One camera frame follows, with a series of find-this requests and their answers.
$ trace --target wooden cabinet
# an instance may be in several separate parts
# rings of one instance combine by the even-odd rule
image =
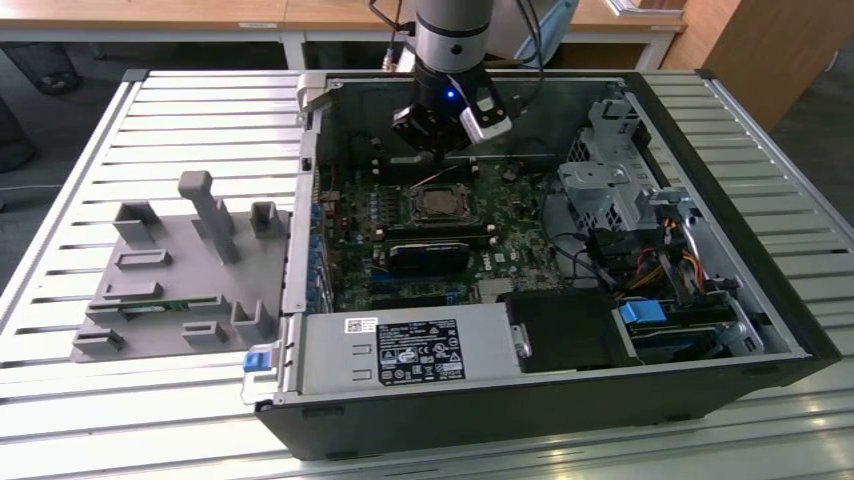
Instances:
[[[854,33],[852,0],[688,0],[661,68],[709,69],[773,128]]]

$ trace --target black cable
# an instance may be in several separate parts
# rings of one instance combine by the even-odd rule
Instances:
[[[390,18],[388,18],[385,14],[380,11],[380,9],[376,8],[376,6],[373,5],[374,3],[376,3],[376,0],[368,0],[368,8],[370,9],[370,12],[373,12],[373,15],[378,17],[378,19],[385,23],[385,25],[390,27],[393,31],[400,30],[400,24],[397,22],[390,21]]]
[[[400,25],[400,7],[402,6],[402,0],[397,0],[397,12],[394,13],[394,25]],[[388,40],[388,49],[394,48],[394,37],[397,36],[397,29],[390,27],[390,40]]]
[[[530,105],[530,103],[536,99],[536,97],[538,95],[538,92],[540,92],[540,90],[542,88],[542,82],[545,81],[545,72],[544,72],[544,66],[542,66],[542,39],[541,39],[541,36],[540,36],[541,35],[541,30],[538,28],[538,18],[536,16],[536,10],[533,9],[533,5],[530,3],[530,0],[526,0],[526,4],[528,4],[528,8],[530,9],[530,14],[533,16],[533,21],[536,23],[536,28],[533,27],[533,24],[530,23],[530,17],[528,17],[528,13],[526,13],[526,11],[524,9],[524,5],[521,4],[521,0],[516,0],[516,8],[518,9],[518,14],[521,15],[521,19],[524,20],[524,24],[528,27],[528,34],[533,38],[533,46],[536,47],[536,63],[538,64],[537,65],[538,80],[536,82],[536,87],[533,88],[533,92],[530,92],[530,95],[528,95],[528,98],[521,102],[522,108],[526,108],[526,106]]]

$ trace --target motherboard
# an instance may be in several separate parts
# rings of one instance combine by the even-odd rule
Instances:
[[[516,161],[397,158],[318,193],[334,311],[492,303],[561,285],[541,173]]]

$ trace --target gray stand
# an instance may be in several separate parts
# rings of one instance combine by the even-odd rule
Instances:
[[[197,218],[121,205],[121,238],[71,361],[245,350],[274,338],[289,217],[270,202],[229,215],[210,182],[208,172],[184,172],[178,182]]]

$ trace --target power supply label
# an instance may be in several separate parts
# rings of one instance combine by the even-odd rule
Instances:
[[[376,325],[376,358],[386,387],[464,379],[456,320]]]

